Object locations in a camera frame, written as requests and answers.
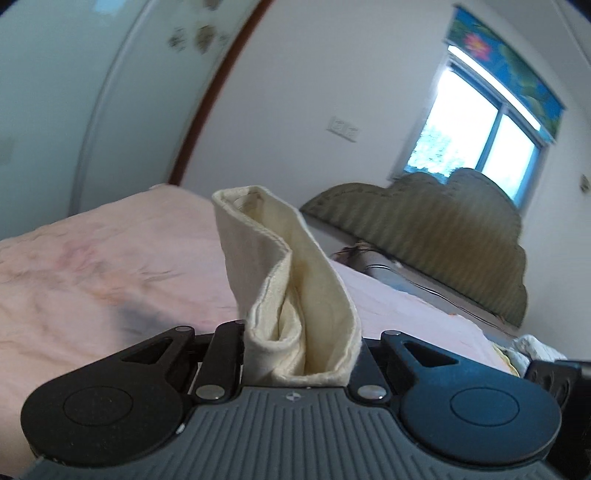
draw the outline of white door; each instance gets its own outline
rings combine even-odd
[[[150,0],[99,99],[70,213],[165,182],[254,0]]]
[[[0,239],[68,214],[107,71],[147,0],[18,0],[0,16]]]

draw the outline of white cloth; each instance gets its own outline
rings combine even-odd
[[[213,203],[246,323],[243,383],[346,385],[361,323],[300,212],[262,187],[220,190]]]
[[[540,342],[533,335],[522,335],[512,342],[512,346],[518,352],[529,356],[532,360],[543,360],[554,362],[555,360],[566,360],[566,356],[558,350]]]
[[[525,376],[532,360],[554,362],[567,359],[558,350],[540,342],[533,335],[522,335],[514,339],[509,348],[501,348],[501,350],[509,358],[520,377]]]

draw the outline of bed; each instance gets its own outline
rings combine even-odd
[[[509,372],[469,320],[334,263],[364,336],[400,329]],[[33,461],[20,409],[40,384],[175,325],[236,318],[213,206],[173,186],[0,242],[0,474]]]
[[[332,187],[302,212],[360,241],[341,260],[446,313],[467,315],[500,343],[527,308],[521,217],[494,182],[469,168],[447,184],[417,172],[390,188]]]

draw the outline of headboard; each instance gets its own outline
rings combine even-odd
[[[417,172],[387,189],[347,183],[319,194],[301,211],[521,325],[527,308],[521,217],[483,174],[460,168],[441,184]]]

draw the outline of wall socket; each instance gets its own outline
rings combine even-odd
[[[359,135],[359,128],[350,122],[346,122],[345,120],[342,120],[336,116],[330,119],[327,130],[337,134],[340,137],[346,138],[350,142],[356,142],[357,136]]]

